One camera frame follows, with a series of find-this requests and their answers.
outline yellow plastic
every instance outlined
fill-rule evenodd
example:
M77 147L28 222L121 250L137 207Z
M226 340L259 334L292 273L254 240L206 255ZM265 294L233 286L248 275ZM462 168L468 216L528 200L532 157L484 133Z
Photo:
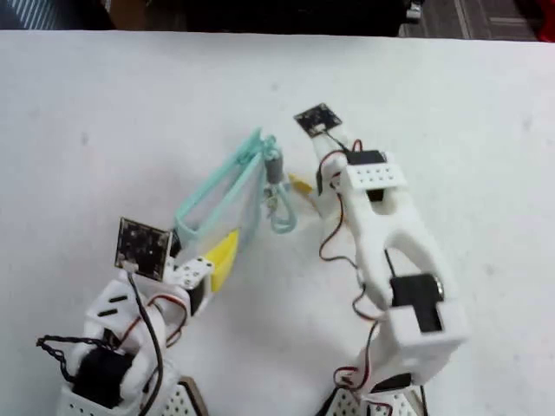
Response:
M312 186L304 182L302 179L300 179L297 175L294 175L293 173L289 174L289 181L291 182L291 185L293 186L295 191L299 192L301 195L304 195L305 197L308 197L309 194L313 191Z
M217 292L232 271L239 242L239 231L230 232L216 247L208 251L204 258L214 264L212 292Z

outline cable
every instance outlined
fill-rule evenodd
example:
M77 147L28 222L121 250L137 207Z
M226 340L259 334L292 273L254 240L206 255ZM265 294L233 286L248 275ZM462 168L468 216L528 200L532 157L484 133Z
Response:
M361 317L364 321L369 321L369 322L373 322L375 321L377 318L375 316L370 316L370 315L366 315L365 313L361 312L357 307L356 304L359 303L361 301L361 299L364 297L364 292L366 292L366 284L363 283L362 284L362 292L359 296L357 296L353 302L351 303L353 310L355 311L355 313Z
M339 199L339 206L341 208L341 214L339 216L339 222L337 223L336 228L322 241L322 243L320 244L320 250L318 250L318 255L320 256L320 258L322 260L324 260L325 262L335 262L336 260L345 260L347 262L349 262L349 264L351 266L353 266L353 268L355 268L355 270L358 269L358 267L356 266L356 263L353 262L350 258L348 258L347 256L333 256L333 257L325 257L322 252L323 252L323 248L325 247L325 245L333 238L336 236L336 234L339 232L339 229L341 229L341 226L343 225L343 220L344 220L344 209L343 209L343 199L341 198L341 195L338 193L337 194L337 198Z
M160 387L162 385L162 379L164 377L164 362L162 360L162 352L160 351L160 344L158 343L158 339L156 338L156 333L154 332L153 324L150 322L150 317L145 310L142 302L140 301L139 290L137 290L137 286L133 280L133 272L127 272L127 279L129 284L133 288L133 292L135 293L135 301L137 302L137 306L139 307L139 313L142 320L147 325L148 333L152 338L152 342L154 345L154 352L156 353L156 365L158 366L158 379L156 380L156 384L154 385L153 392L148 397L147 403L141 408L138 416L145 416L150 408L152 407L154 401L156 400L156 396L158 396L158 392L160 391Z
M422 400L422 409L424 410L424 416L428 416L428 403L426 402L426 392L424 391L424 386L420 386L420 396Z
M393 268L393 264L391 263L391 258L389 258L388 249L383 249L383 252L385 253L385 258L388 261L389 270L391 270L391 276L397 277L397 275L395 274L395 269Z
M155 305L154 301L156 301L157 299L165 299L165 300L167 300L171 303L175 303L176 305L180 306L183 309L183 319L181 320L180 325L178 325L178 327L166 338L166 342L169 342L172 338L174 338L174 336L176 336L179 332L181 332L181 329L185 326L185 323L186 323L186 320L187 320L187 317L188 317L187 307L185 306L185 304L179 298L173 297L173 296L170 296L170 295L165 295L165 294L159 294L159 295L153 296L148 301L147 307L151 306L152 304ZM133 322L131 322L131 325L129 325L129 327L127 327L126 331L123 333L123 336L121 337L120 345L123 344L123 342L129 337L129 334L131 333L133 328L135 328L135 326L139 322L140 322L140 316L137 317Z
M59 335L45 335L38 340L36 340L36 346L42 348L48 354L53 356L57 361L60 362L60 371L62 372L63 378L69 382L75 382L75 376L68 372L66 357L61 351L61 349L52 348L47 344L48 341L54 342L70 342L74 344L83 343L88 345L96 345L99 348L112 349L107 341L99 340L97 338L84 338L77 336L59 336Z
M327 130L325 130L323 133L324 133L326 136L328 136L330 139L332 139L333 141L335 141L335 142L337 143L337 145L338 145L339 147L341 147L345 153L348 153L348 152L349 152L349 149L348 149L347 147L345 147L345 145L344 145L341 141L339 141L338 139L336 139L335 137L333 137L330 133L328 133Z
M364 348L364 375L362 376L361 382L358 384L358 386L355 386L355 387L352 386L352 382L350 380L349 382L342 380L343 383L345 383L343 385L337 383L336 374L338 373L338 371L349 370L352 368L352 367L340 367L334 372L334 382L336 383L337 387L343 387L343 388L346 388L347 390L350 390L351 392L355 392L357 390L360 390L368 381L368 378L370 376L370 358L369 358L370 343L372 342L372 335L374 335L375 329L378 327L378 323L379 321L374 322L368 334L368 340L366 341L366 347Z
M362 151L362 140L356 139L355 143L353 143L353 148L351 152L361 152Z

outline hole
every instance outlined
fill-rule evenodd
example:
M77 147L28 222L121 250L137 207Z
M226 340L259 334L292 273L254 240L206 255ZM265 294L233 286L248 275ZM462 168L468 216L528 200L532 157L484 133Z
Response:
M116 302L121 302L125 300L127 300L127 295L113 297L111 299L108 299L108 302L116 303Z
M103 310L101 312L99 312L97 315L102 318L103 316L110 316L110 315L115 315L118 313L118 309L108 309L108 310Z

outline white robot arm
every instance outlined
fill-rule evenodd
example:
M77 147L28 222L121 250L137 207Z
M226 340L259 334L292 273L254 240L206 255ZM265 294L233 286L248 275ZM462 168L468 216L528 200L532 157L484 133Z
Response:
M362 349L350 385L360 395L421 386L468 337L453 274L391 153L364 152L362 146L351 150L341 121L324 104L295 118L321 161L312 200L324 219L344 204L359 282L382 311L379 330ZM389 248L401 251L421 272L397 276Z

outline white table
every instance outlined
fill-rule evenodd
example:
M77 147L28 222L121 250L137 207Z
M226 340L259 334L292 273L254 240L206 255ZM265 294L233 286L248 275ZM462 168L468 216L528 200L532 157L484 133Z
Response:
M292 116L322 101L395 152L459 278L473 338L431 414L553 412L555 46L0 32L0 56L1 414L54 412L62 378L34 342L81 333L120 216L170 226L256 126L313 178ZM318 260L322 224L296 205L298 229L263 224L172 352L212 415L313 414L366 337L349 266ZM333 245L353 251L346 231Z

